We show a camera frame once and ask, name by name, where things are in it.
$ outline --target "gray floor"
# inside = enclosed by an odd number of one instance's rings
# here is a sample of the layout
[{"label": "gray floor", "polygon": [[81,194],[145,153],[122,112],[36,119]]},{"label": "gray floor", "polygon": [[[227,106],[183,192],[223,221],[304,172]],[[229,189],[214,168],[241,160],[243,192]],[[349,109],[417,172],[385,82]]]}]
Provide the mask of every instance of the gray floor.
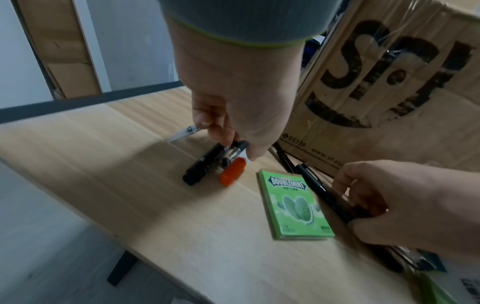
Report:
[{"label": "gray floor", "polygon": [[199,301],[139,262],[106,278],[123,248],[0,163],[0,303]]}]

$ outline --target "orange marker cap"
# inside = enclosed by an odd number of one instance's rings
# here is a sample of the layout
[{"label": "orange marker cap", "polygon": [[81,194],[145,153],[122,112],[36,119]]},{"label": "orange marker cap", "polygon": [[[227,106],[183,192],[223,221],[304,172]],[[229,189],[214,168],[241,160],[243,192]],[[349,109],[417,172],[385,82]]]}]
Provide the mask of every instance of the orange marker cap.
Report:
[{"label": "orange marker cap", "polygon": [[230,186],[240,177],[246,166],[247,162],[242,157],[237,157],[220,175],[220,184]]}]

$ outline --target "hand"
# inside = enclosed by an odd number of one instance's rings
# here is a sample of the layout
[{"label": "hand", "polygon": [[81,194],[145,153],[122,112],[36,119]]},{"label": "hand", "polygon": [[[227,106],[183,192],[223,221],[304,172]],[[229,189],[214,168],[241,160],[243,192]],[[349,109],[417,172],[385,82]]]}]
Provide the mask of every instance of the hand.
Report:
[{"label": "hand", "polygon": [[480,174],[388,160],[343,166],[332,187],[373,218],[349,227],[366,243],[480,255]]},{"label": "hand", "polygon": [[224,146],[249,142],[262,156],[287,124],[297,92],[303,44],[253,48],[225,43],[165,16],[181,81],[192,92],[195,125]]}]

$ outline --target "doublemint logo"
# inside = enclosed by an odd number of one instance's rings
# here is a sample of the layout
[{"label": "doublemint logo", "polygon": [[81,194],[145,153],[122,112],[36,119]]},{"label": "doublemint logo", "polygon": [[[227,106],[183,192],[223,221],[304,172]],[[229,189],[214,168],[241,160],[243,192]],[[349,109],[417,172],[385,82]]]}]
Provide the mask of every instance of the doublemint logo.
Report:
[{"label": "doublemint logo", "polygon": [[270,184],[272,184],[273,187],[290,187],[290,188],[296,188],[296,189],[301,189],[304,190],[307,188],[307,186],[296,180],[289,180],[289,179],[284,179],[284,178],[276,178],[270,176],[267,180]]}]

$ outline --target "black table leg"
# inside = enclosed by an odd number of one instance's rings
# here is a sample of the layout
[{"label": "black table leg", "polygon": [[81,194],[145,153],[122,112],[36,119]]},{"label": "black table leg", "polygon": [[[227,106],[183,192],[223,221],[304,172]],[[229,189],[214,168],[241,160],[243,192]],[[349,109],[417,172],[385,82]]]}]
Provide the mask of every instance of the black table leg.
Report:
[{"label": "black table leg", "polygon": [[117,286],[117,284],[120,283],[123,277],[128,273],[128,271],[132,268],[133,265],[135,265],[138,260],[138,257],[125,250],[106,281],[109,282],[112,286]]}]

